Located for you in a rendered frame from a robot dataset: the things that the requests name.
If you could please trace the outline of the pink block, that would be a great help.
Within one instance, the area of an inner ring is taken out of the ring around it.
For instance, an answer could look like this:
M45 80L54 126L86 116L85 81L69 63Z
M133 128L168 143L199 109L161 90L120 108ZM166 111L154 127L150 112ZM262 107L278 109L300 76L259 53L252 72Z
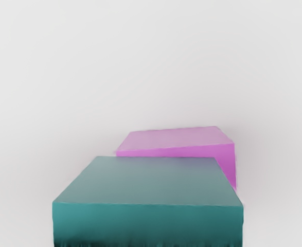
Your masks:
M234 142L218 127L130 132L116 150L126 157L213 157L237 189Z

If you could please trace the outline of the teal block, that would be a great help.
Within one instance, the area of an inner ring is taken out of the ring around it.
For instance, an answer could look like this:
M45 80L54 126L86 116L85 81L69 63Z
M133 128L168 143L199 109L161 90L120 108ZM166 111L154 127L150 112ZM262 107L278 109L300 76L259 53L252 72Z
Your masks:
M214 158L96 157L53 201L54 247L242 247Z

